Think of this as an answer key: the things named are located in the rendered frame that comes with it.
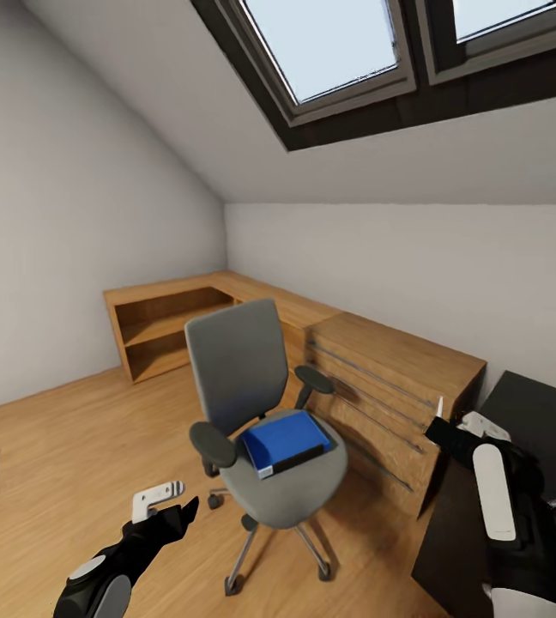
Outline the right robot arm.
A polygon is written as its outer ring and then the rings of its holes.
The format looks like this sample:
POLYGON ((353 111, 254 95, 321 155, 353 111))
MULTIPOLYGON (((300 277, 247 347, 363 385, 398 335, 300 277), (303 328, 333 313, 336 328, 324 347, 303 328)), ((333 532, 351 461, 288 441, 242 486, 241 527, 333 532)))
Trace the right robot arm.
POLYGON ((556 518, 539 460, 478 412, 458 428, 435 416, 425 437, 473 471, 495 618, 556 618, 556 518))

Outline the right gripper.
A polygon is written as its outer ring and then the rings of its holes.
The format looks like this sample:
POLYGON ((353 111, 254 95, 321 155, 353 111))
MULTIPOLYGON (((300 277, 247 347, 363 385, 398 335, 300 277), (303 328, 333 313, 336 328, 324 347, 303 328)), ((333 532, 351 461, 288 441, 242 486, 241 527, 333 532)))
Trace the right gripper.
POLYGON ((432 423, 425 431, 425 437, 439 448, 444 449, 449 457, 454 458, 458 463, 462 463, 458 456, 458 446, 464 439, 473 437, 469 432, 464 432, 459 428, 454 427, 443 418, 435 416, 432 423))

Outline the swivel chair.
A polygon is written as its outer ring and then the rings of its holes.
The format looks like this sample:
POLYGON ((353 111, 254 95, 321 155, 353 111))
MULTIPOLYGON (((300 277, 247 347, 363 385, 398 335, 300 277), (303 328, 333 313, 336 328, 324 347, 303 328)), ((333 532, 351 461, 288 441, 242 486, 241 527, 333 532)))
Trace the swivel chair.
POLYGON ((266 416, 282 399, 289 369, 281 321, 270 298, 230 306, 188 320, 184 333, 190 352, 205 421, 190 428, 190 439, 202 455, 204 472, 221 476, 226 488, 211 488, 208 504, 219 505, 217 494, 230 494, 245 510, 240 522, 250 532, 230 576, 226 595, 237 592, 236 576, 260 524, 276 530, 295 528, 318 562, 318 577, 330 582, 330 566, 301 525, 319 512, 340 487, 348 469, 342 437, 322 418, 307 414, 330 442, 330 448, 286 469, 258 478, 242 433, 229 437, 255 418, 244 432, 303 411, 312 390, 333 393, 333 382, 312 367, 299 365, 303 381, 294 409, 266 416))

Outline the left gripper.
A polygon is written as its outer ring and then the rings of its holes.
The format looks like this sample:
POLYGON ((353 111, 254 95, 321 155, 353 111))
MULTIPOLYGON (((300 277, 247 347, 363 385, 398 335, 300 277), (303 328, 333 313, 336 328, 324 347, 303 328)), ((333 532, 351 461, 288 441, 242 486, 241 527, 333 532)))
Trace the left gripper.
POLYGON ((186 506, 171 506, 158 511, 146 521, 133 524, 132 520, 122 527, 124 537, 140 536, 148 545, 149 559, 147 566, 168 543, 183 539, 188 523, 193 523, 199 506, 199 497, 195 497, 186 506))

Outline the folder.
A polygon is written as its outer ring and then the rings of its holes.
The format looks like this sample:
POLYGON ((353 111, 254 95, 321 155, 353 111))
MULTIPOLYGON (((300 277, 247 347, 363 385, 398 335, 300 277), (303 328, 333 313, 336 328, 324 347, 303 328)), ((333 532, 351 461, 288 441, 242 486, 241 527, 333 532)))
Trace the folder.
POLYGON ((306 411, 242 432, 258 478, 271 475, 330 448, 306 411))

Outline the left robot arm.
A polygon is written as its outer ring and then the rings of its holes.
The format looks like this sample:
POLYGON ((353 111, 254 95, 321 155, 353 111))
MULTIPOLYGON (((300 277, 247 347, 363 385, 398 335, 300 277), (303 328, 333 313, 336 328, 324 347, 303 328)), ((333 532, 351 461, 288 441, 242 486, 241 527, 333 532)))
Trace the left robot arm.
POLYGON ((66 579, 53 618, 123 618, 132 587, 164 545, 183 539, 199 497, 184 507, 157 511, 154 505, 185 491, 186 484, 176 480, 138 492, 132 520, 122 527, 124 539, 103 548, 66 579))

